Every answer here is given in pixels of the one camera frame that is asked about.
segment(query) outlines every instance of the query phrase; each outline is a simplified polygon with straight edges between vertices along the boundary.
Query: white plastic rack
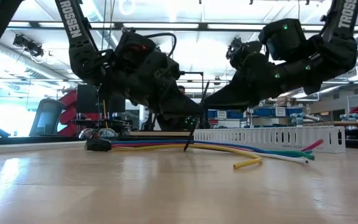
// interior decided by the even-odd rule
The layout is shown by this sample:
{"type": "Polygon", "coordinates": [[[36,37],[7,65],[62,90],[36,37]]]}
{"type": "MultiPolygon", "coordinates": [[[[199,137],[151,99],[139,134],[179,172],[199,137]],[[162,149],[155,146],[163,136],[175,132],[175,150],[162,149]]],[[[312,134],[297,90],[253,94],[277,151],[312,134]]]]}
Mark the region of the white plastic rack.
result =
{"type": "Polygon", "coordinates": [[[345,129],[335,126],[198,129],[196,141],[233,143],[270,150],[301,150],[319,139],[324,142],[314,151],[345,152],[345,129]]]}

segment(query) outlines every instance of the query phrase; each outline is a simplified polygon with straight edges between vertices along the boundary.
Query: white wall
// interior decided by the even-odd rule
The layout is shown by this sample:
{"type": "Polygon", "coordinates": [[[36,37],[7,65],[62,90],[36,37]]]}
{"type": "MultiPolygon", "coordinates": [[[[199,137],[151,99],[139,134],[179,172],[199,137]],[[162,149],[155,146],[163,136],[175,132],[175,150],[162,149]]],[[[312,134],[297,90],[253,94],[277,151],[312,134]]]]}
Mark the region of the white wall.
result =
{"type": "Polygon", "coordinates": [[[345,109],[345,113],[348,113],[347,97],[349,97],[350,108],[358,106],[358,97],[353,97],[354,90],[341,90],[339,92],[339,99],[336,100],[334,100],[333,98],[334,93],[329,93],[327,95],[324,95],[321,101],[314,102],[310,106],[311,113],[320,113],[325,111],[343,110],[343,109],[345,109]]]}

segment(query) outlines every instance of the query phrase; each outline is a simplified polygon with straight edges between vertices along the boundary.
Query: desk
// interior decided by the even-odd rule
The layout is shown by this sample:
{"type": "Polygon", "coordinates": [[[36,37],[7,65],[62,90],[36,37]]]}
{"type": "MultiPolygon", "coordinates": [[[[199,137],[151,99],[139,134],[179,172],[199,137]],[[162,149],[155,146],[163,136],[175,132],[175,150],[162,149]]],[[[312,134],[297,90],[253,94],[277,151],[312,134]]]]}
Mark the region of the desk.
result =
{"type": "Polygon", "coordinates": [[[196,149],[0,154],[0,223],[358,223],[358,150],[232,169],[243,160],[196,149]]]}

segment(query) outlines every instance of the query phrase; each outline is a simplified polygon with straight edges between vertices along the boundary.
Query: workbench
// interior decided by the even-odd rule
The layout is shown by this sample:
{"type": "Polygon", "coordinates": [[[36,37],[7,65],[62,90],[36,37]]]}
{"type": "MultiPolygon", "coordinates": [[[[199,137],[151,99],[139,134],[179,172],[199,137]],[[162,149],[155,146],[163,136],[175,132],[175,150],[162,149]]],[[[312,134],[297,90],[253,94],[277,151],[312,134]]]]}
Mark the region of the workbench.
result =
{"type": "Polygon", "coordinates": [[[358,150],[307,166],[189,149],[0,154],[0,223],[358,223],[358,150]]]}

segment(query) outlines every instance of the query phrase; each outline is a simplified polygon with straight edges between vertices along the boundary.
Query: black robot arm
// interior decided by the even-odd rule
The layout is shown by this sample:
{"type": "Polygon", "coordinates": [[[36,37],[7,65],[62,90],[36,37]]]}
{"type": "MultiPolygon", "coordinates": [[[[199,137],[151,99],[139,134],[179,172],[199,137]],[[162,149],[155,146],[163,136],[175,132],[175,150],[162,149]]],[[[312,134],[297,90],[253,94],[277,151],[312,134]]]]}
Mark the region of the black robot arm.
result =
{"type": "Polygon", "coordinates": [[[145,105],[151,112],[167,117],[202,113],[195,102],[178,90],[179,64],[150,39],[170,35],[176,41],[173,34],[143,36],[124,29],[115,51],[99,51],[80,0],[55,2],[70,43],[71,69],[86,83],[98,86],[100,97],[122,94],[133,104],[145,105]]]}
{"type": "MultiPolygon", "coordinates": [[[[22,0],[0,0],[0,38],[22,0]]],[[[98,50],[90,23],[81,11],[81,0],[55,0],[69,41],[70,65],[85,83],[98,87],[99,97],[124,95],[133,104],[148,106],[165,116],[201,114],[199,105],[183,96],[176,84],[179,64],[162,53],[151,40],[160,35],[143,36],[123,30],[115,49],[98,50]]]]}
{"type": "Polygon", "coordinates": [[[323,81],[346,73],[356,65],[357,43],[353,38],[358,0],[333,0],[325,25],[306,40],[298,19],[266,25],[259,42],[243,43],[232,54],[237,70],[230,84],[207,97],[205,105],[216,109],[246,109],[260,100],[303,87],[306,94],[319,91],[323,81]],[[262,45],[266,54],[260,53],[262,45]],[[275,65],[274,60],[285,62],[275,65]]]}

